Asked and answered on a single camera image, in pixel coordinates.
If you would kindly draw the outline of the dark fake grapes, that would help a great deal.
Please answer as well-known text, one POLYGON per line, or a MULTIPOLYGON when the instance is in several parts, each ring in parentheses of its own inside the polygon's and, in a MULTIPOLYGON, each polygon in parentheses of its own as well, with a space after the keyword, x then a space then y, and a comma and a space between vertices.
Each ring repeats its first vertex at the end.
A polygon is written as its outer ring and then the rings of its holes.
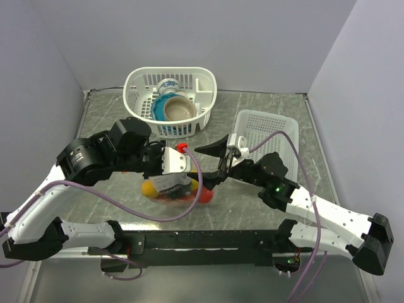
POLYGON ((168 189, 164 189, 159 192, 160 195, 167 199, 176 200, 185 198, 186 196, 190 195, 192 190, 192 183, 189 184, 177 184, 173 187, 168 189))

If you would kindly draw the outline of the red fake apple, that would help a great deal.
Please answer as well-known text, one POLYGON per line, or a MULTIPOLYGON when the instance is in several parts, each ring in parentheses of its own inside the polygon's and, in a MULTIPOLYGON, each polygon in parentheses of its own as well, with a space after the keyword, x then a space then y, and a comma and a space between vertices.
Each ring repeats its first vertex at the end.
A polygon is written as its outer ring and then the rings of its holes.
POLYGON ((208 190, 207 188, 203 187, 198 202, 201 203, 201 204, 207 204, 212 199, 213 199, 213 192, 208 190))

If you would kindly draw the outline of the clear zip top bag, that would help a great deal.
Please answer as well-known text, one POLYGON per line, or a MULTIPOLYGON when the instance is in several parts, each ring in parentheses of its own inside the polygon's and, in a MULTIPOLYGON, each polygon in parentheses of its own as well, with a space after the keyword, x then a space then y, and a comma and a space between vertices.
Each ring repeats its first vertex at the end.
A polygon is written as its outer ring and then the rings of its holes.
POLYGON ((187 174, 169 174, 145 179, 141 194, 157 203, 188 206, 194 201, 198 189, 199 182, 187 174))

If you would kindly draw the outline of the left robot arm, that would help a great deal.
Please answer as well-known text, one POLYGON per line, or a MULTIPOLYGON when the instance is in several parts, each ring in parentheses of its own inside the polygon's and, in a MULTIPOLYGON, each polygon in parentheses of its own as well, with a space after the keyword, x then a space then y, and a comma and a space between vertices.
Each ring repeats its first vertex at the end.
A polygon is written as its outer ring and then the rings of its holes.
POLYGON ((121 252, 126 239, 117 221, 83 224, 59 216, 79 195, 94 193, 93 186, 114 172, 161 174, 164 145, 151 142, 151 133, 146 122, 128 117, 116 121, 110 130, 70 142, 31 197, 14 212, 2 213, 5 258, 41 261, 76 247, 121 252))

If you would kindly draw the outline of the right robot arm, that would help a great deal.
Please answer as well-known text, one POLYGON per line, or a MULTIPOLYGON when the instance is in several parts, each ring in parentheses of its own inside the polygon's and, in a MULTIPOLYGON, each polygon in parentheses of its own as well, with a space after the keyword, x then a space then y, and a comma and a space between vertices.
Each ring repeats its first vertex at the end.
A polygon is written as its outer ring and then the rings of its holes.
POLYGON ((245 141, 243 136, 233 134, 195 148, 220 160, 216 171, 203 173, 204 187, 212 190, 228 178, 259 187, 258 197, 270 208, 320 225, 316 228, 284 221, 276 236, 279 249, 287 252, 294 247, 318 247, 351 259, 372 275, 384 274, 394 242, 386 216, 356 213, 316 196, 287 179, 288 169, 277 152, 267 153, 258 161, 250 159, 254 150, 245 141))

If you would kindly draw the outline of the fake watermelon slice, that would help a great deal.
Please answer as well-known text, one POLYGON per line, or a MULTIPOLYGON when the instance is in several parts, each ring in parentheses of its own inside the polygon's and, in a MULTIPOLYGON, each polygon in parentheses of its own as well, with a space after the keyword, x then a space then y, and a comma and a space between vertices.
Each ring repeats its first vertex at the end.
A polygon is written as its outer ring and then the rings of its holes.
POLYGON ((150 200, 154 203, 158 203, 160 205, 169 206, 169 207, 188 207, 194 201, 194 196, 186 195, 180 198, 170 198, 165 195, 160 195, 155 198, 150 198, 150 200))

